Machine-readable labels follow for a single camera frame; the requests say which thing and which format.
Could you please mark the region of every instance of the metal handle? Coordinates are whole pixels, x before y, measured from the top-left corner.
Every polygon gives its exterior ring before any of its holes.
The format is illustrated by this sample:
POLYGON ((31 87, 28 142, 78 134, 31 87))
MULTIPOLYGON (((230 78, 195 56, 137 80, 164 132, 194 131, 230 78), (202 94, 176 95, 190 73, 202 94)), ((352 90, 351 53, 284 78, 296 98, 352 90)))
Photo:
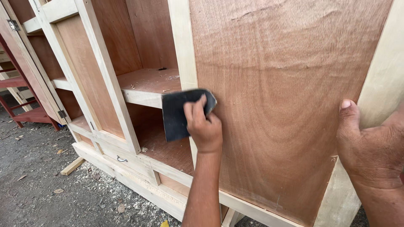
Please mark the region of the metal handle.
POLYGON ((119 162, 124 162, 124 161, 128 161, 128 160, 126 160, 126 158, 125 159, 123 159, 123 160, 119 160, 120 159, 120 157, 119 156, 116 156, 117 158, 117 160, 119 161, 119 162))

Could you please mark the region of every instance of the hand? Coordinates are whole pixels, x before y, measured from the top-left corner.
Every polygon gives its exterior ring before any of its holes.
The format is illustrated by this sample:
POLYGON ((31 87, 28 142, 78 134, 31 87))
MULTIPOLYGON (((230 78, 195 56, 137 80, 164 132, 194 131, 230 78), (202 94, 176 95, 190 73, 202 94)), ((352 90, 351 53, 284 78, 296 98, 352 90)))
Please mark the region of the hand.
POLYGON ((359 129, 359 108, 348 99, 340 106, 339 118, 338 155, 354 186, 403 189, 404 102, 374 128, 359 129))
POLYGON ((214 113, 205 117, 203 113, 205 105, 205 94, 195 103, 187 102, 184 104, 188 132, 195 141, 198 153, 221 152, 223 144, 222 123, 214 113))

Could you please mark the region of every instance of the black sandpaper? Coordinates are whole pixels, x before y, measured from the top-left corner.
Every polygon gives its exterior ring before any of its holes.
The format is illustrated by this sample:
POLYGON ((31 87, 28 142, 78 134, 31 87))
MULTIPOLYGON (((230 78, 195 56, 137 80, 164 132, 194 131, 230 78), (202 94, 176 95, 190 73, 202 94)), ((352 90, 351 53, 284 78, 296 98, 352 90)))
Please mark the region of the black sandpaper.
POLYGON ((216 98, 206 89, 195 89, 181 92, 173 92, 161 96, 164 130, 167 142, 188 137, 187 119, 184 113, 184 103, 196 102, 201 95, 206 95, 206 105, 204 107, 205 116, 216 106, 216 98))

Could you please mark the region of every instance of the open cabinet door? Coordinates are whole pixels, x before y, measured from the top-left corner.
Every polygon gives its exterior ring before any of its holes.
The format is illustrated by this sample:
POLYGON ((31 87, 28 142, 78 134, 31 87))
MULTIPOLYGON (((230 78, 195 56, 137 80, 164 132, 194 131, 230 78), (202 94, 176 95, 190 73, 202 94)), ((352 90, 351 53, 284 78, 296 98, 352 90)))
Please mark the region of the open cabinet door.
POLYGON ((54 92, 52 84, 50 82, 45 82, 46 78, 44 79, 44 77, 46 77, 46 75, 41 75, 39 69, 37 68, 38 63, 34 62, 30 52, 27 50, 27 47, 23 42, 23 39, 21 38, 20 32, 24 32, 21 29, 21 24, 19 24, 18 20, 16 19, 13 10, 8 4, 8 1, 2 0, 1 2, 0 34, 3 36, 4 40, 9 46, 12 54, 16 58, 48 116, 62 125, 67 124, 67 121, 69 122, 70 119, 66 117, 63 105, 60 103, 58 104, 55 101, 55 98, 50 91, 50 89, 52 89, 54 92), (8 20, 13 20, 19 28, 12 28, 8 20))

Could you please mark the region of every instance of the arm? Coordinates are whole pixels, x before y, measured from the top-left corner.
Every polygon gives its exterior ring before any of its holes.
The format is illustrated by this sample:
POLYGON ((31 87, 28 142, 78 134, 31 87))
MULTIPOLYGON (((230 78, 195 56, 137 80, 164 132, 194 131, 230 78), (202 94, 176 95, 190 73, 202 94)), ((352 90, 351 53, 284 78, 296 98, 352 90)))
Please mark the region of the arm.
POLYGON ((371 227, 404 226, 404 103, 381 126, 359 129, 360 112, 343 100, 338 155, 371 227))
POLYGON ((220 227, 219 170, 222 156, 222 125, 213 113, 205 117, 206 96, 196 103, 185 103, 188 131, 198 148, 183 227, 220 227))

